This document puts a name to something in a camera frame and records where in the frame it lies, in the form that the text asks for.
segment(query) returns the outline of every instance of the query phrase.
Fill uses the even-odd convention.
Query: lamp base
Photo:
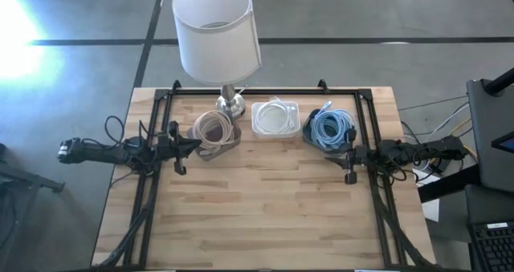
[[[232,115],[232,118],[236,120],[244,114],[246,104],[246,100],[235,92],[235,87],[227,84],[222,86],[222,96],[216,102],[216,109],[227,115]]]
[[[246,100],[240,94],[235,94],[234,98],[230,101],[220,96],[216,102],[216,109],[226,114],[231,113],[232,118],[237,120],[244,114],[246,104]]]

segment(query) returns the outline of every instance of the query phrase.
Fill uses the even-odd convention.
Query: wooden tabletop
[[[391,87],[371,87],[383,139],[401,139],[402,127]],[[125,136],[148,126],[154,88],[134,90]],[[349,95],[284,95],[296,101],[302,124],[327,100],[357,116]],[[153,218],[149,269],[372,269],[383,268],[368,176],[361,167],[356,185],[324,154],[302,141],[259,140],[251,130],[251,105],[269,95],[245,95],[247,113],[238,120],[241,144],[210,162],[196,154],[184,160],[187,175],[163,164]],[[216,96],[174,96],[171,120],[182,134]],[[371,125],[367,124],[373,139]],[[128,173],[116,167],[113,179]],[[136,177],[111,188],[92,264],[103,261],[129,227]],[[414,179],[395,182],[400,223],[425,258],[434,262],[432,245]],[[133,261],[139,254],[136,243]],[[394,252],[393,241],[390,241]]]

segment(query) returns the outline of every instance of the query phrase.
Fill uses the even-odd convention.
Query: white lampshade
[[[184,70],[202,83],[230,84],[261,66],[251,0],[173,0]]]

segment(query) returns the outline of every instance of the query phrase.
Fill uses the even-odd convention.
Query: coiled blue cable
[[[329,111],[332,101],[328,101],[311,121],[312,142],[321,148],[339,148],[348,142],[347,131],[354,128],[355,119],[344,109]],[[325,127],[333,128],[336,132],[330,136]]]

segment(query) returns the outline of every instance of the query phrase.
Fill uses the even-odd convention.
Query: gray floor
[[[154,1],[4,0],[17,2],[18,7],[8,10],[21,10],[24,19],[8,18],[0,40],[9,43],[27,24],[33,27],[32,39],[143,39]],[[514,35],[511,0],[254,0],[254,4],[262,38]],[[174,36],[171,0],[164,0],[156,38]],[[261,48],[263,67],[241,84],[312,86],[325,79],[333,86],[392,86],[400,108],[464,95],[467,80],[494,78],[514,62],[513,43]],[[40,193],[23,235],[23,252],[11,259],[12,270],[88,266],[112,166],[64,165],[55,155],[59,142],[69,137],[107,141],[104,119],[125,117],[141,49],[0,49],[0,142],[10,149],[8,160],[66,182],[62,194]],[[154,47],[143,86],[169,87],[175,79],[187,87],[200,86],[183,71],[176,47]],[[426,132],[463,102],[400,115],[416,132]],[[459,115],[455,123],[468,116]],[[464,140],[473,146],[472,134]],[[438,262],[467,267],[462,242],[440,238],[433,242]]]

